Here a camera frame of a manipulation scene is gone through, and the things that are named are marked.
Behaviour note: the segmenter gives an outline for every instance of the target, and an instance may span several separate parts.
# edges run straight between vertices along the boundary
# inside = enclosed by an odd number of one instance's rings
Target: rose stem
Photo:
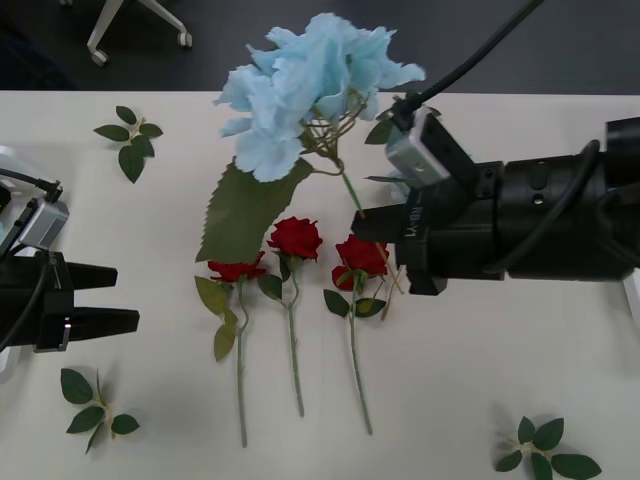
[[[351,196],[353,203],[356,205],[356,208],[358,209],[358,213],[360,214],[360,217],[365,218],[364,210],[362,210],[362,205],[360,204],[360,200],[356,195],[356,191],[353,189],[353,185],[351,185],[351,181],[349,181],[349,177],[347,177],[346,173],[342,173],[341,176],[342,176],[342,180],[344,180],[344,184],[347,186],[347,190],[349,191],[349,195]],[[382,259],[384,260],[384,264],[386,265],[391,275],[391,278],[393,279],[393,286],[391,288],[392,289],[397,288],[400,294],[404,295],[402,288],[400,288],[400,283],[398,282],[398,276],[391,268],[391,265],[389,265],[389,259],[385,255],[382,245],[380,245],[379,242],[375,242],[375,243],[376,243],[376,248],[378,249],[378,252],[380,252],[380,256],[382,256]]]
[[[238,330],[238,369],[236,373],[236,381],[238,383],[238,406],[240,410],[240,435],[242,436],[242,447],[247,448],[247,424],[244,415],[244,388],[242,386],[242,334],[245,328],[249,324],[249,314],[247,308],[244,306],[244,300],[242,298],[242,284],[243,280],[238,282],[238,298],[240,300],[240,308],[244,313],[244,325]]]
[[[289,312],[289,341],[291,343],[291,364],[293,365],[293,383],[296,388],[296,399],[298,401],[298,413],[301,417],[304,417],[304,404],[302,403],[302,389],[300,388],[300,374],[298,372],[298,340],[296,338],[295,319],[293,316],[293,307],[300,296],[300,287],[296,280],[296,273],[293,265],[289,265],[291,271],[291,281],[296,289],[296,293],[293,300],[287,305],[287,311]]]
[[[364,387],[362,385],[362,379],[360,378],[360,369],[358,368],[358,354],[356,353],[356,327],[355,327],[355,314],[356,314],[356,298],[358,292],[358,282],[356,279],[353,285],[353,299],[351,308],[349,309],[349,327],[351,328],[351,357],[353,358],[353,370],[356,373],[356,384],[358,385],[358,393],[360,394],[360,405],[362,406],[362,414],[364,415],[364,423],[367,426],[367,433],[373,435],[373,428],[371,427],[371,419],[369,418],[369,409],[367,408],[367,402],[364,399]]]

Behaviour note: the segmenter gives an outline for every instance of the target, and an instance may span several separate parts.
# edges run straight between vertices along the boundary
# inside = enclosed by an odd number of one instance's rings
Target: black cable
[[[40,300],[42,299],[42,295],[44,294],[45,289],[47,288],[47,282],[49,280],[49,272],[51,271],[51,262],[49,259],[49,253],[43,254],[42,259],[42,268],[40,269],[40,278],[38,278],[38,283],[36,287],[33,289],[33,293],[31,293],[31,298],[27,302],[27,305],[24,307],[24,310],[18,317],[18,320],[14,322],[14,324],[9,328],[7,333],[3,335],[0,340],[0,352],[2,352],[15,338],[16,334],[20,331],[20,329],[24,326],[24,323],[31,317],[33,313],[33,309],[36,308]]]
[[[529,16],[536,8],[538,8],[544,0],[530,0],[524,7],[515,13],[506,23],[504,23],[496,33],[493,34],[471,57],[469,57],[462,65],[450,72],[446,77],[441,79],[435,85],[429,87],[419,95],[409,97],[399,102],[397,109],[401,115],[408,115],[419,109],[424,102],[438,93],[449,88],[453,83],[458,81],[469,70],[475,67],[491,50],[493,50],[511,31],[516,28],[525,18]]]
[[[504,255],[501,259],[490,265],[486,265],[483,268],[485,273],[499,273],[508,269],[514,263],[527,255],[533,247],[535,247],[538,240],[540,240],[540,238],[545,234],[551,224],[553,224],[553,222],[562,215],[571,201],[580,194],[589,180],[589,177],[593,173],[593,169],[600,157],[598,155],[599,151],[600,142],[598,140],[591,140],[587,143],[587,145],[582,149],[581,155],[584,157],[584,160],[580,164],[578,173],[573,177],[573,180],[571,180],[569,186],[562,193],[558,202],[551,208],[551,210],[549,210],[549,213],[545,215],[545,217],[533,228],[533,230],[531,230],[531,232],[517,247]]]

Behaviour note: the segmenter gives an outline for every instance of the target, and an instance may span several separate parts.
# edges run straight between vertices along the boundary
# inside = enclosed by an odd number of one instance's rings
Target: white table
[[[522,415],[566,418],[564,444],[592,455],[600,478],[637,476],[640,332],[616,284],[451,281],[437,298],[397,297],[390,318],[359,325],[375,434],[364,430],[346,323],[327,312],[353,208],[335,179],[304,183],[286,215],[319,220],[318,265],[307,264],[298,309],[307,410],[297,415],[282,312],[254,289],[247,334],[249,448],[240,447],[234,361],[215,364],[219,320],[193,284],[205,206],[234,150],[217,131],[230,117],[214,93],[2,93],[0,144],[74,171],[69,261],[118,268],[118,286],[78,304],[137,308],[136,334],[24,355],[0,387],[0,471],[7,479],[470,479],[528,478],[492,469],[496,431]],[[384,102],[390,102],[385,95]],[[92,129],[130,105],[166,132],[137,185]],[[638,97],[441,95],[433,106],[476,161],[578,152],[607,120],[640,115]],[[361,123],[341,151],[364,204],[388,201],[366,175],[385,174]],[[275,265],[274,256],[267,257]],[[61,367],[100,368],[116,411],[142,429],[84,457],[86,436],[64,432],[77,408],[60,393]]]

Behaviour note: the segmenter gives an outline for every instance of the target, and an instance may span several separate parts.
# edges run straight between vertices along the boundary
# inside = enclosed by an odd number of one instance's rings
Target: artificial flower
[[[318,234],[315,222],[308,218],[298,220],[296,217],[287,218],[275,224],[275,231],[267,244],[277,248],[282,253],[302,259],[318,259],[318,247],[322,239]]]
[[[354,234],[350,234],[344,243],[336,245],[336,250],[342,259],[342,263],[350,270],[362,270],[370,277],[387,274],[386,259],[389,258],[387,244],[381,243],[380,247],[384,257],[375,243],[360,240]]]
[[[248,47],[255,65],[232,71],[215,102],[251,112],[251,118],[233,119],[221,132],[240,134],[236,166],[260,182],[283,178],[303,151],[300,135],[318,113],[332,122],[356,112],[373,120],[380,88],[423,80],[417,65],[387,57],[393,33],[383,27],[357,29],[324,13],[311,19],[302,35],[272,29],[267,38],[275,50]]]
[[[208,266],[214,272],[220,274],[219,277],[211,277],[212,280],[219,280],[225,283],[236,283],[243,276],[248,280],[259,277],[267,273],[264,268],[258,268],[260,260],[264,256],[264,252],[260,252],[258,258],[252,264],[248,263],[220,263],[210,261]]]

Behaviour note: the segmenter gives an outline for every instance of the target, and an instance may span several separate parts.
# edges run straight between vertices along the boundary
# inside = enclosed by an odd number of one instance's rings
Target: green leaf
[[[382,120],[369,132],[367,139],[364,141],[367,145],[384,145],[389,141],[393,122],[391,120]]]
[[[138,121],[138,119],[136,118],[136,114],[133,113],[133,110],[131,110],[129,107],[123,107],[122,105],[117,106],[116,114],[118,115],[118,118],[120,118],[120,120],[128,123],[129,125],[135,125]]]
[[[282,300],[282,280],[280,277],[267,273],[258,277],[258,286],[262,293],[273,300]]]
[[[122,147],[118,154],[118,163],[120,163],[120,168],[131,183],[136,183],[144,169],[144,157],[138,149],[129,145]]]
[[[80,372],[63,368],[60,371],[60,385],[62,395],[69,403],[84,405],[93,399],[93,389]]]
[[[553,480],[551,465],[549,465],[549,460],[547,460],[544,455],[532,453],[531,466],[533,467],[533,475],[536,480]]]
[[[542,425],[533,436],[533,444],[540,450],[551,450],[560,443],[564,432],[564,419],[556,418]]]
[[[122,414],[113,419],[111,431],[118,435],[129,435],[140,428],[138,421],[131,415]]]
[[[501,458],[496,464],[496,472],[510,472],[522,461],[522,452],[516,450],[515,452]]]
[[[600,466],[590,457],[577,454],[558,454],[551,457],[553,469],[563,477],[588,480],[602,473]]]
[[[114,142],[126,142],[129,140],[129,130],[120,125],[103,125],[93,131]]]
[[[312,171],[308,162],[299,159],[285,178],[260,183],[251,173],[241,172],[230,163],[207,208],[196,262],[254,262],[265,232],[291,203],[298,184]]]
[[[131,146],[140,152],[143,157],[155,157],[156,152],[153,150],[153,145],[149,137],[146,135],[138,135],[131,140]]]
[[[222,315],[227,311],[227,292],[219,282],[195,277],[196,288],[200,300],[214,315]]]
[[[140,133],[150,138],[157,138],[164,133],[159,126],[153,123],[143,123],[140,125]]]
[[[286,253],[276,252],[276,255],[280,258],[280,276],[282,277],[282,283],[289,280],[291,276],[291,269],[289,268],[290,257]]]
[[[104,409],[98,405],[87,407],[73,417],[67,433],[84,433],[98,426],[104,417]]]
[[[87,449],[84,452],[85,455],[87,453],[89,453],[89,450],[91,450],[91,447],[93,447],[93,442],[95,442],[96,437],[98,436],[98,432],[100,432],[100,430],[102,430],[102,426],[103,425],[104,425],[104,422],[99,423],[98,424],[98,428],[96,428],[95,431],[93,432],[93,434],[91,435],[91,438],[89,439],[89,443],[87,443]]]
[[[346,317],[349,313],[349,304],[338,292],[324,290],[324,302],[329,311],[339,317]]]
[[[356,317],[369,318],[380,313],[387,302],[378,298],[361,298],[356,302]]]
[[[346,272],[344,272],[336,280],[336,287],[339,287],[340,285],[342,285],[344,282],[346,282],[352,276],[353,276],[353,270],[347,270]]]
[[[522,420],[520,420],[520,426],[518,427],[518,441],[520,443],[530,442],[533,440],[535,433],[536,427],[533,426],[531,420],[527,417],[522,417]]]
[[[222,325],[216,332],[213,339],[213,356],[216,362],[222,361],[224,357],[229,355],[236,341],[236,334],[227,325]]]
[[[235,327],[238,324],[238,317],[229,308],[224,311],[224,324],[228,327]]]

